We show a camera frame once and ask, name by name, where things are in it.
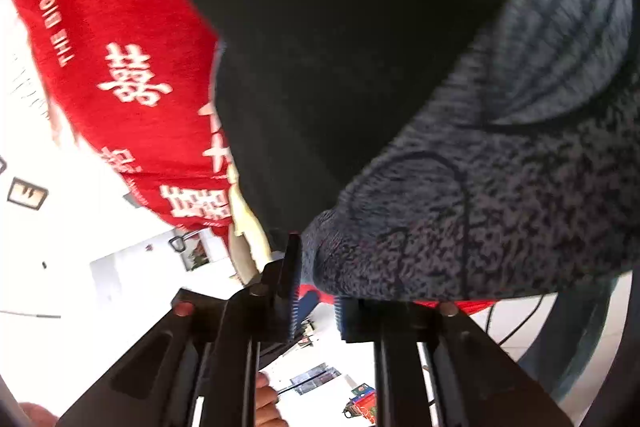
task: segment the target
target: red cloth with white characters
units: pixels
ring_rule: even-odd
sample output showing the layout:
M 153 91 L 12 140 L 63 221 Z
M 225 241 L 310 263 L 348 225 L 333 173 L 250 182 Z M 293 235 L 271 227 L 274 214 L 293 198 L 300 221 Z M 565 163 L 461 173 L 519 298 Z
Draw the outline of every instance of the red cloth with white characters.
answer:
M 14 4 L 50 96 L 140 203 L 226 241 L 230 153 L 215 113 L 198 113 L 216 37 L 189 0 Z

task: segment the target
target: heathered gray fabric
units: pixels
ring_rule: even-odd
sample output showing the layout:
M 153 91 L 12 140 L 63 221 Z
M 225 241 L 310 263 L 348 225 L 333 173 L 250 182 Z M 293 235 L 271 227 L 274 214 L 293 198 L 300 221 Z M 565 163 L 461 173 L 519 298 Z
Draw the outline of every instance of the heathered gray fabric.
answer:
M 640 255 L 631 19 L 632 0 L 506 0 L 305 230 L 303 280 L 376 299 L 504 298 L 630 269 Z

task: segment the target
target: black fabric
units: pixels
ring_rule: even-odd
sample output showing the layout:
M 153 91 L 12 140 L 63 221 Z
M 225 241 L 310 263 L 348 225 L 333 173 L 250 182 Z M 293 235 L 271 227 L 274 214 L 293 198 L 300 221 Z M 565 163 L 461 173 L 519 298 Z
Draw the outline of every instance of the black fabric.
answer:
M 194 0 L 215 105 L 265 229 L 302 231 L 446 78 L 503 0 Z

